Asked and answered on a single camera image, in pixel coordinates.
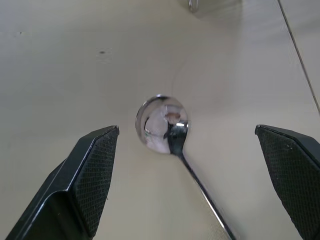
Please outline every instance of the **table surface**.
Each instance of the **table surface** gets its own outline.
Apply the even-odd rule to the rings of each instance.
[[[320,101],[319,56],[320,18],[317,0],[282,0],[291,32],[299,49],[317,102]]]
[[[1,238],[78,138],[119,125],[95,239],[223,239],[183,164],[136,135],[140,105],[163,94],[184,105],[186,155],[235,235],[301,239],[254,134],[266,124],[320,140],[278,2],[201,0],[196,14],[186,2],[1,3]]]

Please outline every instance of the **spoon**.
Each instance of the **spoon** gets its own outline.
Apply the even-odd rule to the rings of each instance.
[[[173,97],[157,95],[147,100],[139,109],[135,119],[135,129],[143,144],[162,154],[177,156],[201,189],[221,227],[231,240],[235,236],[219,213],[214,201],[190,167],[184,156],[184,144],[188,133],[188,117],[182,104]]]

